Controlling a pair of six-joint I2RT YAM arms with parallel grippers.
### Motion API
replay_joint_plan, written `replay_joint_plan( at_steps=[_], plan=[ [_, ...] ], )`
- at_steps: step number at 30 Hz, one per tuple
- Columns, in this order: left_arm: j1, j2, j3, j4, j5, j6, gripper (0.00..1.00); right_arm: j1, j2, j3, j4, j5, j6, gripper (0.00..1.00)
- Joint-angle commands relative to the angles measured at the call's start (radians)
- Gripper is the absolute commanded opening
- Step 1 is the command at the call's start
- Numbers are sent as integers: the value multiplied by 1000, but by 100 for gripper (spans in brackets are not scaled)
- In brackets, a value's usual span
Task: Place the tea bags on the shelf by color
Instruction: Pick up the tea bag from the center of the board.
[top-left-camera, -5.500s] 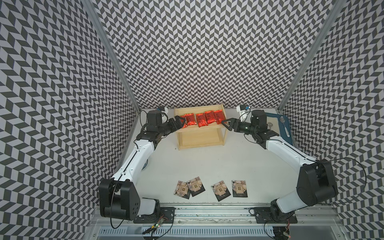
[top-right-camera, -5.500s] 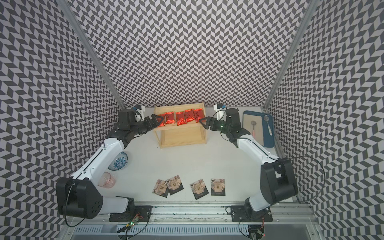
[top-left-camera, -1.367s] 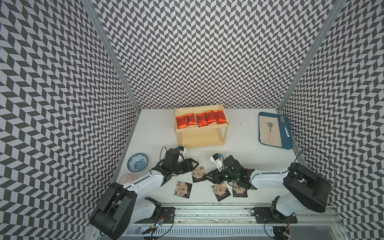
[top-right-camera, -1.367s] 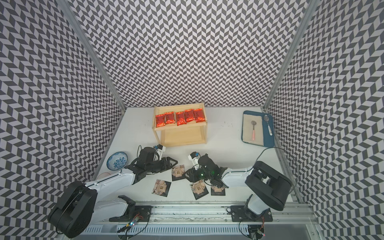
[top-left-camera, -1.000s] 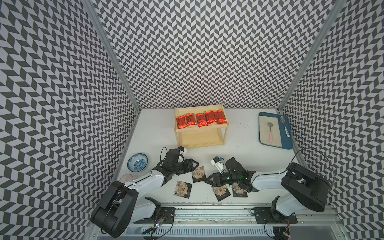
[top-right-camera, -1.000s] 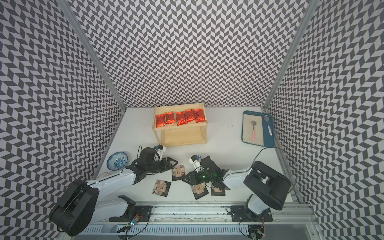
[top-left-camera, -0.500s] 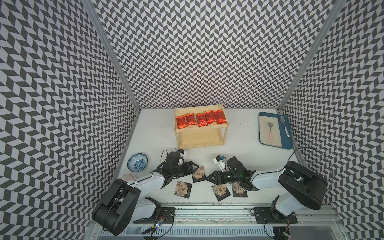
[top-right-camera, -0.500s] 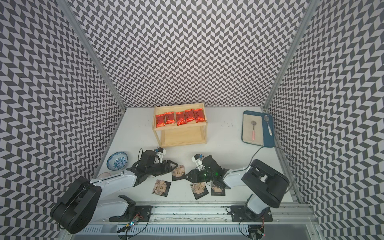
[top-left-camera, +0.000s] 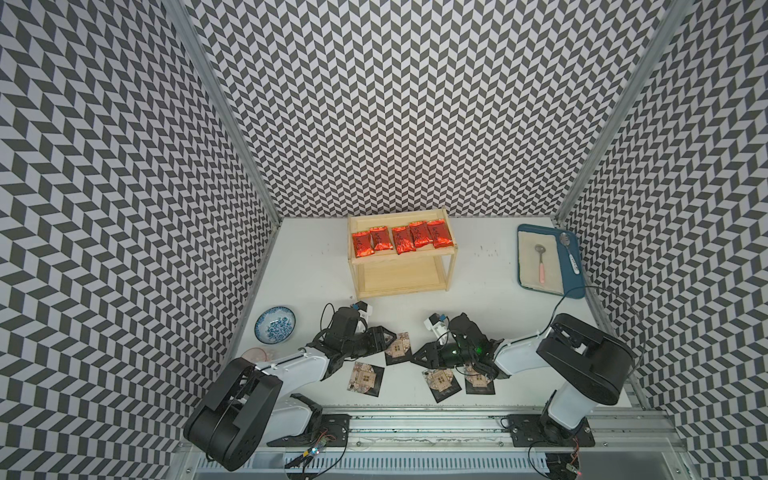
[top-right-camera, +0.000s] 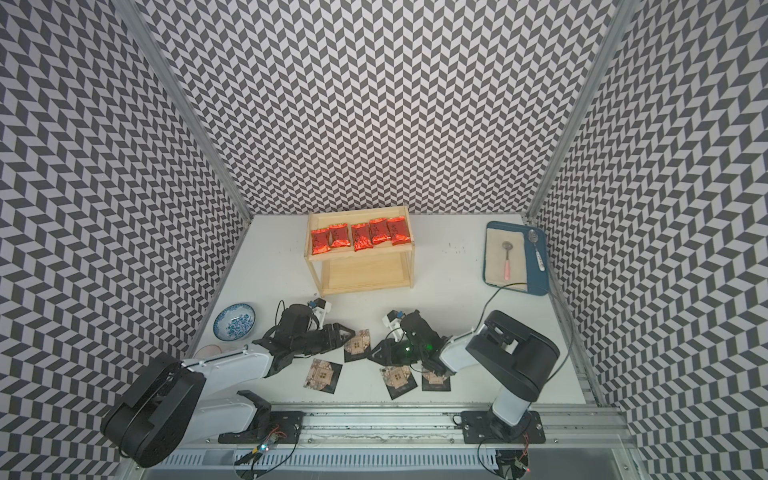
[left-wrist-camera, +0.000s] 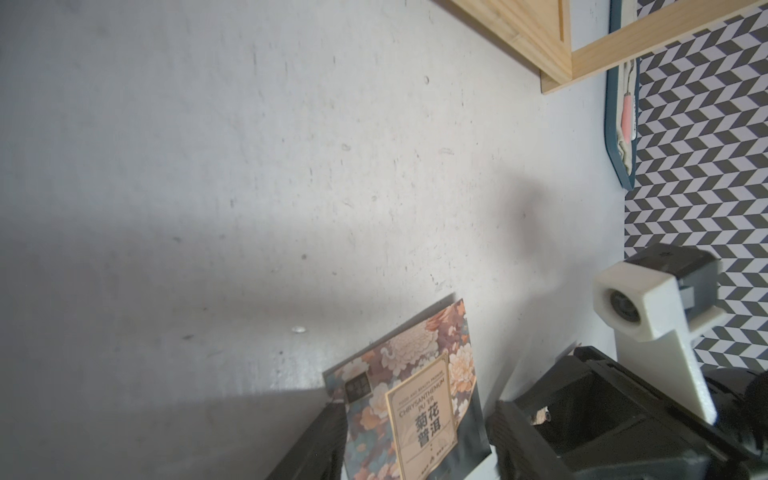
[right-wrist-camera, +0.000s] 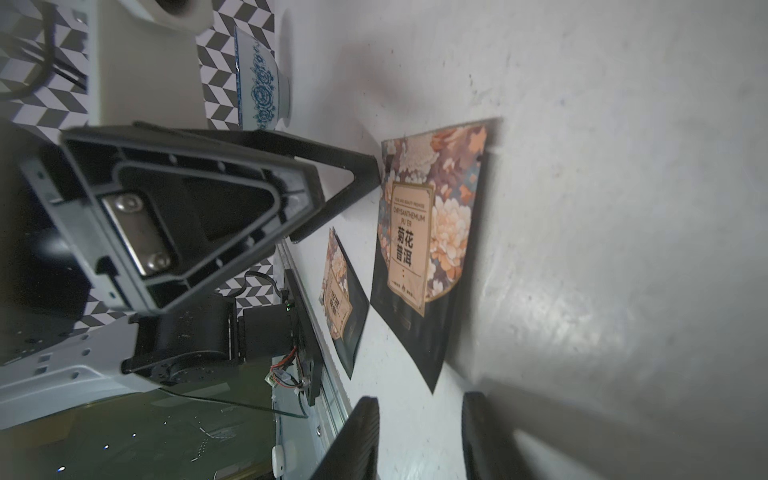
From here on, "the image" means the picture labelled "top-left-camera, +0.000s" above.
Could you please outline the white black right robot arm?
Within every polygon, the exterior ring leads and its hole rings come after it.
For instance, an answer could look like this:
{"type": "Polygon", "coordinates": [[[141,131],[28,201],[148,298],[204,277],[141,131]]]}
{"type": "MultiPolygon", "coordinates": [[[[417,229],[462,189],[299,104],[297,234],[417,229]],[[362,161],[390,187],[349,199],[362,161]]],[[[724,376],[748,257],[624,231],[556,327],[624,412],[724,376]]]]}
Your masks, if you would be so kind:
{"type": "Polygon", "coordinates": [[[567,314],[555,314],[544,331],[518,339],[492,340],[466,314],[449,321],[447,331],[412,354],[429,370],[469,366],[494,381],[550,367],[564,384],[548,399],[539,431],[550,442],[569,440],[586,427],[598,405],[618,403],[635,366],[627,344],[567,314]]]}

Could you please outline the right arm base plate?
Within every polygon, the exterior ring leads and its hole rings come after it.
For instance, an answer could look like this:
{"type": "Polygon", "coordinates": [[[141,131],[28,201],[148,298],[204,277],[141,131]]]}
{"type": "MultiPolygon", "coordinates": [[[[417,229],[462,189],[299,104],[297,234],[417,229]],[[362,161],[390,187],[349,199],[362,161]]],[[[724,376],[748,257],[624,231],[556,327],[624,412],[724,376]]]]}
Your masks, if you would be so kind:
{"type": "Polygon", "coordinates": [[[595,447],[596,441],[587,418],[574,429],[567,429],[543,414],[511,414],[502,425],[515,447],[595,447]]]}

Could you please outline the light wooden two-tier shelf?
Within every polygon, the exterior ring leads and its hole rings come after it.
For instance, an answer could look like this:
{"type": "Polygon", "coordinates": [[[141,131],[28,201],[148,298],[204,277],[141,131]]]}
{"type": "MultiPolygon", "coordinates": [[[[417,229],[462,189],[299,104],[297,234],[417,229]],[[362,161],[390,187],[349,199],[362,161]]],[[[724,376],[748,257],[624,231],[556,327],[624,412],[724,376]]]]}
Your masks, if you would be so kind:
{"type": "MultiPolygon", "coordinates": [[[[443,220],[450,227],[446,209],[432,209],[347,218],[347,234],[372,227],[406,226],[412,222],[443,220]]],[[[356,297],[374,297],[449,290],[458,255],[456,245],[436,249],[424,246],[415,252],[398,254],[394,250],[379,251],[358,258],[353,241],[347,239],[347,257],[356,297]]]]}

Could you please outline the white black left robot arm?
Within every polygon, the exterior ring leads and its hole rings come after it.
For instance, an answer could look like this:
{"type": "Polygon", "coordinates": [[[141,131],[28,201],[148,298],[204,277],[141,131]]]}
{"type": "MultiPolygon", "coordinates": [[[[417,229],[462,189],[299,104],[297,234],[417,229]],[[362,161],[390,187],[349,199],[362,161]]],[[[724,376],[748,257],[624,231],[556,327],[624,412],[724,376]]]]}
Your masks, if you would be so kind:
{"type": "Polygon", "coordinates": [[[280,359],[233,359],[184,424],[184,439],[229,471],[242,467],[261,444],[314,448],[339,441],[333,428],[322,425],[323,407],[297,391],[392,345],[397,334],[370,326],[371,312],[364,302],[339,308],[311,342],[280,359]]]}

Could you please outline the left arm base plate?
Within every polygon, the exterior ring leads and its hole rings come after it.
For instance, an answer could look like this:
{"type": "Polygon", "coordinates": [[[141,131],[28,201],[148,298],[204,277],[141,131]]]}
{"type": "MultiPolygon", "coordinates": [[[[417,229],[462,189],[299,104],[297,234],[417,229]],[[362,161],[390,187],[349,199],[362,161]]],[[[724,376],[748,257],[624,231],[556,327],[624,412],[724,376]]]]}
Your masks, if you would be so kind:
{"type": "Polygon", "coordinates": [[[325,413],[323,407],[302,394],[277,402],[262,437],[268,447],[309,447],[325,439],[328,447],[348,444],[351,416],[325,413]]]}

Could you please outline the red tea bag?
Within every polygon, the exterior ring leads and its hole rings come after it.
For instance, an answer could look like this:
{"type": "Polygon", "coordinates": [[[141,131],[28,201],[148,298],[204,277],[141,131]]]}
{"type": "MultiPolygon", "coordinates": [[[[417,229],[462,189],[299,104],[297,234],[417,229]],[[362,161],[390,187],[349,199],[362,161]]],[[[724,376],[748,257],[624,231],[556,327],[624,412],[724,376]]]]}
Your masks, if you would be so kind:
{"type": "Polygon", "coordinates": [[[353,253],[356,258],[365,258],[375,254],[369,230],[352,233],[351,240],[353,253]]]}
{"type": "Polygon", "coordinates": [[[394,249],[390,229],[387,226],[372,227],[370,230],[371,241],[375,252],[394,249]]]}
{"type": "Polygon", "coordinates": [[[409,224],[409,230],[416,249],[421,249],[433,243],[427,221],[412,222],[409,224]]]}
{"type": "Polygon", "coordinates": [[[392,237],[398,255],[415,252],[417,250],[408,225],[393,227],[392,237]]]}
{"type": "Polygon", "coordinates": [[[450,228],[444,219],[429,221],[427,223],[427,229],[435,249],[451,247],[454,245],[450,228]]]}

